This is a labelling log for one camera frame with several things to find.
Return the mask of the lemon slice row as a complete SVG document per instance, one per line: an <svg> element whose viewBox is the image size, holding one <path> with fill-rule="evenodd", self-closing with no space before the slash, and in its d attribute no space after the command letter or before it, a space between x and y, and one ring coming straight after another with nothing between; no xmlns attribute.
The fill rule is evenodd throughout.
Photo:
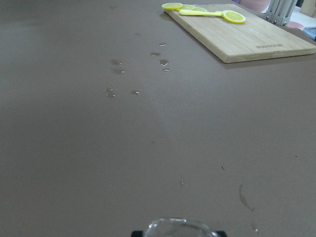
<svg viewBox="0 0 316 237"><path fill-rule="evenodd" d="M182 4L182 3L179 3L179 2L164 3L161 7L163 9L165 9L165 10L175 10L175 11L179 11L179 10L193 10L193 11L207 12L207 10L205 8L197 7L197 6L191 5L191 4Z"/></svg>

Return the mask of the small clear glass cup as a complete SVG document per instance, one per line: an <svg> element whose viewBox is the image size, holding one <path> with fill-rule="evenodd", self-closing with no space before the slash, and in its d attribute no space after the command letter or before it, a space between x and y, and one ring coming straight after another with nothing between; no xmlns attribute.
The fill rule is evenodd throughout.
<svg viewBox="0 0 316 237"><path fill-rule="evenodd" d="M200 221L158 218L148 225L144 237L219 237L219 234Z"/></svg>

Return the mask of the pink plastic cup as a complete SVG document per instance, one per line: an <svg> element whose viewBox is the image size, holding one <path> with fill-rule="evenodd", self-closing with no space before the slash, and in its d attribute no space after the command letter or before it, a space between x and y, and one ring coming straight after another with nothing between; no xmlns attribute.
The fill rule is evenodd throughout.
<svg viewBox="0 0 316 237"><path fill-rule="evenodd" d="M240 0L239 4L257 12L263 12L270 2L270 0Z"/></svg>

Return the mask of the wooden cutting board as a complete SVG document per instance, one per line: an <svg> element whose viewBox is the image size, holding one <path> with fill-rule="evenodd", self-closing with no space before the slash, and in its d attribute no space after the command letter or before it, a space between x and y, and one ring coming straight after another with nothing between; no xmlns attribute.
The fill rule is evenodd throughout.
<svg viewBox="0 0 316 237"><path fill-rule="evenodd" d="M222 17L182 16L178 11L166 13L224 63L237 63L310 55L316 46L236 4L207 4L210 12L232 10L246 17L243 24Z"/></svg>

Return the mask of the yellow plastic knife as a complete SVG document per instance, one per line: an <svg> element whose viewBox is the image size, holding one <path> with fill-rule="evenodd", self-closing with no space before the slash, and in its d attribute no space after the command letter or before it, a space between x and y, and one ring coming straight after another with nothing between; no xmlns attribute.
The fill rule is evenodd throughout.
<svg viewBox="0 0 316 237"><path fill-rule="evenodd" d="M195 11L195 10L179 10L179 14L183 16L212 16L212 17L221 17L221 11L208 12L208 11Z"/></svg>

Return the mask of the lemon slice on knife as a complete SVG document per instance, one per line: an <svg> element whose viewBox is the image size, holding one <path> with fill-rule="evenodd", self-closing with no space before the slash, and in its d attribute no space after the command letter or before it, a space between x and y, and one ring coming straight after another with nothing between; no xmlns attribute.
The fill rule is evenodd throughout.
<svg viewBox="0 0 316 237"><path fill-rule="evenodd" d="M246 17L242 14L232 11L232 10L224 10L222 11L222 17L234 24L243 24L246 22Z"/></svg>

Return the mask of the aluminium frame post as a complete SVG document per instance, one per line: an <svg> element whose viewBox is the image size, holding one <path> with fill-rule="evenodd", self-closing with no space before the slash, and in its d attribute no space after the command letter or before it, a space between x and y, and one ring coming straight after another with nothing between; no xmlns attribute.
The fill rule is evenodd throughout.
<svg viewBox="0 0 316 237"><path fill-rule="evenodd" d="M274 25L286 26L291 18L297 0L272 0L265 13L267 21Z"/></svg>

